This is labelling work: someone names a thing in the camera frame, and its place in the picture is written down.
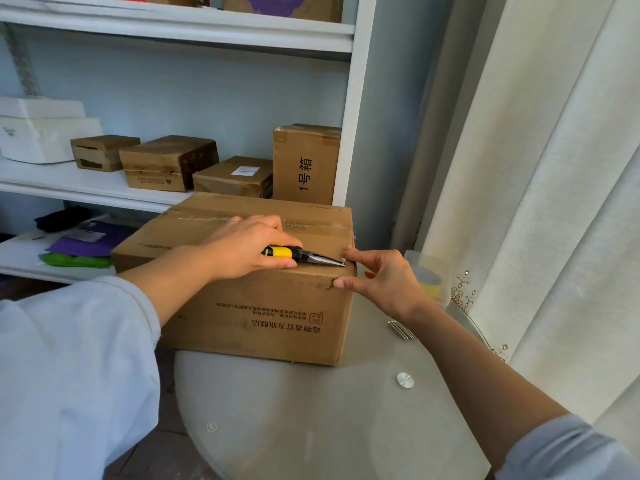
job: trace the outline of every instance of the white label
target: white label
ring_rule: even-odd
[[[239,166],[231,175],[242,175],[243,177],[252,177],[255,172],[260,170],[259,166]]]
[[[75,231],[72,231],[67,234],[67,237],[70,237],[71,239],[76,239],[78,241],[83,241],[83,242],[100,241],[104,236],[106,236],[106,234],[103,232],[94,232],[92,230],[83,230],[83,229],[76,229]]]

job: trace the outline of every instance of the person's left hand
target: person's left hand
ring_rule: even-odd
[[[201,246],[207,254],[206,259],[211,261],[213,280],[239,278],[259,269],[297,266],[291,258],[260,254],[270,244],[302,247],[299,240],[283,232],[278,216],[231,217]]]

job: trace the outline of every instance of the hand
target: hand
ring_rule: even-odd
[[[212,280],[239,278],[259,269],[295,267],[291,258],[263,256],[260,253],[270,244],[300,246],[295,237],[282,231],[278,216],[253,216],[242,220],[231,217],[201,244],[213,270]]]
[[[348,247],[344,250],[344,257],[369,268],[364,272],[368,280],[344,276],[333,282],[336,288],[363,295],[388,316],[404,324],[416,310],[430,306],[431,300],[424,294],[411,266],[398,251],[359,251]]]

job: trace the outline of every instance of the label on purple package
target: label on purple package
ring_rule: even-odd
[[[67,234],[67,237],[82,242],[97,242],[100,241],[104,236],[106,236],[106,234],[103,232],[94,232],[92,230],[84,229],[76,229],[75,231],[71,231]]]
[[[231,175],[242,175],[243,177],[252,177],[255,172],[260,170],[259,166],[239,166],[235,171],[231,172]]]
[[[253,10],[261,15],[291,16],[305,0],[247,0]]]

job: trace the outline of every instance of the person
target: person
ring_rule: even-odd
[[[260,254],[300,246],[277,216],[233,217],[118,276],[0,303],[0,478],[100,479],[157,423],[160,329],[214,280],[295,267]],[[334,286],[372,300],[429,350],[499,480],[640,479],[613,439],[519,376],[425,295],[397,251],[344,256],[366,280]],[[455,348],[456,354],[449,350]]]

